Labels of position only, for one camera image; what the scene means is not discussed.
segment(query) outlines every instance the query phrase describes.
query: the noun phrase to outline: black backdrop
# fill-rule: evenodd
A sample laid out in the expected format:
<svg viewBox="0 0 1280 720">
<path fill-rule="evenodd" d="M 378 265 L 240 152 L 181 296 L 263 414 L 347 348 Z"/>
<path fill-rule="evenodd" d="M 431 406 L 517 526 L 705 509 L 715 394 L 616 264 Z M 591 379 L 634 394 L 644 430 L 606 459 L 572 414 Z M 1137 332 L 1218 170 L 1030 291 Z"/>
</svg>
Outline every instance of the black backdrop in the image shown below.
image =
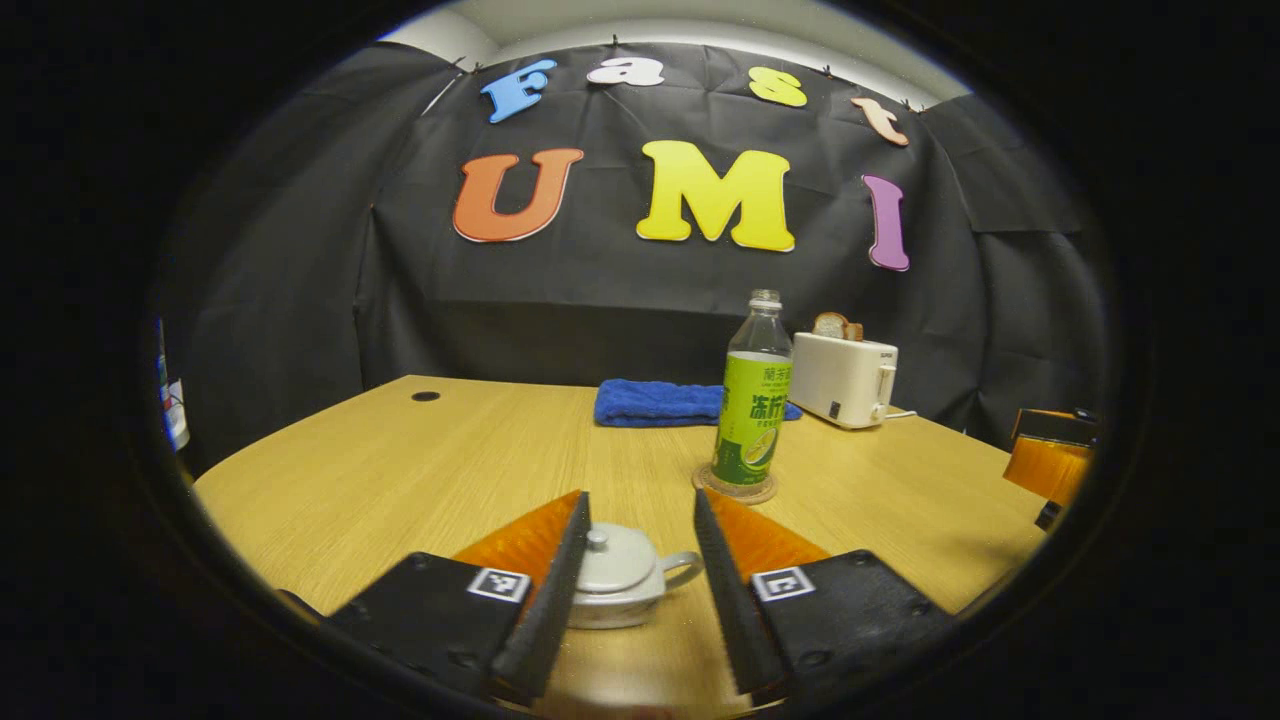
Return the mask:
<svg viewBox="0 0 1280 720">
<path fill-rule="evenodd" d="M 544 56 L 557 67 L 541 100 L 490 124 L 480 88 Z M 657 59 L 666 79 L 589 85 L 614 56 Z M 754 65 L 797 77 L 808 104 L 755 97 Z M 881 138 L 849 101 L 859 96 L 895 113 L 910 145 Z M 685 242 L 637 237 L 652 140 L 694 142 L 719 174 L 744 150 L 786 158 L 795 249 L 708 242 L 696 224 Z M 497 199 L 509 213 L 531 193 L 531 155 L 552 147 L 584 159 L 547 228 L 506 243 L 453 229 L 462 164 L 521 159 Z M 904 191 L 905 273 L 868 261 L 863 174 Z M 161 314 L 197 473 L 407 373 L 716 383 L 754 287 L 782 291 L 792 332 L 826 310 L 861 322 L 901 348 L 895 405 L 1007 447 L 1019 407 L 1102 398 L 1105 263 L 1085 217 L 974 96 L 916 113 L 804 67 L 695 45 L 577 47 L 460 73 L 378 44 L 282 106 L 192 192 Z"/>
</svg>

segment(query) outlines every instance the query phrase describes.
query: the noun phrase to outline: wooden table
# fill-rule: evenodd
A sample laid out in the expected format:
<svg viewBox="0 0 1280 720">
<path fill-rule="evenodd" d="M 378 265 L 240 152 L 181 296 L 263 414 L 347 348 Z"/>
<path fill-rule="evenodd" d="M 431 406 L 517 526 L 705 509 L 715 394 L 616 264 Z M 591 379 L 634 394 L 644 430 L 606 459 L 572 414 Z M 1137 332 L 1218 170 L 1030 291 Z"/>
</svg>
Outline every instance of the wooden table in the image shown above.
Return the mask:
<svg viewBox="0 0 1280 720">
<path fill-rule="evenodd" d="M 598 427 L 594 401 L 595 388 L 404 377 L 246 447 L 195 491 L 269 585 L 324 614 L 408 552 L 449 556 L 577 488 L 594 520 L 641 528 L 663 555 L 698 550 L 690 474 L 716 428 Z M 954 612 L 1043 539 L 1044 501 L 1001 478 L 1007 461 L 916 416 L 850 432 L 805 415 L 783 425 L 778 495 L 755 510 L 832 553 L 872 550 Z M 648 625 L 567 630 L 535 710 L 626 717 L 636 705 L 748 708 L 704 578 Z"/>
</svg>

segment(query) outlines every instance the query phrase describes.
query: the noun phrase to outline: bottle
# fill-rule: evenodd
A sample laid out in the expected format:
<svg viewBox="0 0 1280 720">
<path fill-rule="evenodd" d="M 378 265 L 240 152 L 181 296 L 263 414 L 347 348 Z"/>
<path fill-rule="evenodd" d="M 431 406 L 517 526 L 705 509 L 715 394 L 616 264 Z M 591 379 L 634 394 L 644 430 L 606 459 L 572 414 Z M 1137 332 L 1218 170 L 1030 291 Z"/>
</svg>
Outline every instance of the bottle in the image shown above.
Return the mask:
<svg viewBox="0 0 1280 720">
<path fill-rule="evenodd" d="M 771 492 L 769 465 L 791 389 L 791 338 L 778 319 L 778 291 L 754 290 L 748 306 L 751 314 L 728 343 L 709 478 L 737 497 Z"/>
</svg>

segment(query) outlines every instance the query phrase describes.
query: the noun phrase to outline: yellow letter m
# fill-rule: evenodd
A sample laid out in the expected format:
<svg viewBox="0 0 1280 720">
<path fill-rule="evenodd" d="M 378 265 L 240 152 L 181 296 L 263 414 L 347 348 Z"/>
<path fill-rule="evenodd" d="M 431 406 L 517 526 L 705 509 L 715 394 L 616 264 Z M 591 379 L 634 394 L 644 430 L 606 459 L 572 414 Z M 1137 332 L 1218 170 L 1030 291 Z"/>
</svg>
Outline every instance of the yellow letter m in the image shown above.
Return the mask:
<svg viewBox="0 0 1280 720">
<path fill-rule="evenodd" d="M 681 200 L 689 204 L 707 240 L 718 240 L 733 209 L 742 214 L 730 236 L 742 247 L 790 252 L 795 237 L 787 232 L 782 209 L 782 176 L 791 164 L 781 155 L 746 150 L 721 178 L 691 142 L 657 140 L 641 151 L 653 158 L 653 201 L 649 217 L 636 223 L 646 240 L 687 240 L 692 227 L 681 218 Z"/>
</svg>

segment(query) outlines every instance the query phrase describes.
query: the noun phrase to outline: green bottle label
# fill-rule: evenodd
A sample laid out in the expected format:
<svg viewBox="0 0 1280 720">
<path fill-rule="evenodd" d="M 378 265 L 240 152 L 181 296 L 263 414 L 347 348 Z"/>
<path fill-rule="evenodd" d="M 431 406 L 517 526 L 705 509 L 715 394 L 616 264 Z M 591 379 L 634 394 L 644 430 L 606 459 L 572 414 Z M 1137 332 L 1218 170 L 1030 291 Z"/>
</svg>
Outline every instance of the green bottle label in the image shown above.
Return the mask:
<svg viewBox="0 0 1280 720">
<path fill-rule="evenodd" d="M 764 354 L 759 357 L 772 357 Z M 791 361 L 765 361 L 728 356 L 724 366 L 724 401 L 716 433 L 712 474 L 736 486 L 763 483 L 778 446 L 778 430 L 787 411 Z"/>
</svg>

